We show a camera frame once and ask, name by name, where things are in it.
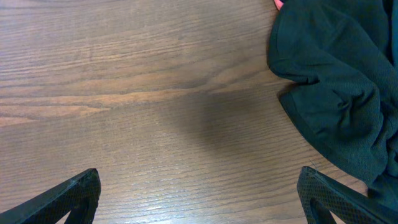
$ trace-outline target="wooden table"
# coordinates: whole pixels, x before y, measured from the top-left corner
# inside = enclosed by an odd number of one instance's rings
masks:
[[[0,1],[0,212],[95,167],[95,223],[304,223],[272,0]]]

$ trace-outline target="pink object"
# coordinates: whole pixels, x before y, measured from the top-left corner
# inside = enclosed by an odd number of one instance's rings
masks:
[[[276,5],[276,8],[277,8],[278,10],[280,10],[281,7],[284,5],[284,3],[281,2],[280,0],[274,0],[274,2],[275,2],[275,5]]]

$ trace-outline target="dark teal garment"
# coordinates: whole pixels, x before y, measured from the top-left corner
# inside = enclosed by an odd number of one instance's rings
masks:
[[[368,195],[398,210],[398,6],[285,1],[268,64],[299,83],[280,98],[305,139]]]

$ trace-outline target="wooden surface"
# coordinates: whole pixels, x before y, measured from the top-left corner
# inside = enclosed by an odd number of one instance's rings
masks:
[[[0,212],[90,168],[95,223],[304,223],[272,0],[0,0]]]

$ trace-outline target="green fabric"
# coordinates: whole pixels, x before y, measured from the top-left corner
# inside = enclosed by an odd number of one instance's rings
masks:
[[[300,84],[280,102],[305,139],[395,210],[397,13],[393,1],[285,1],[268,55],[276,75]]]

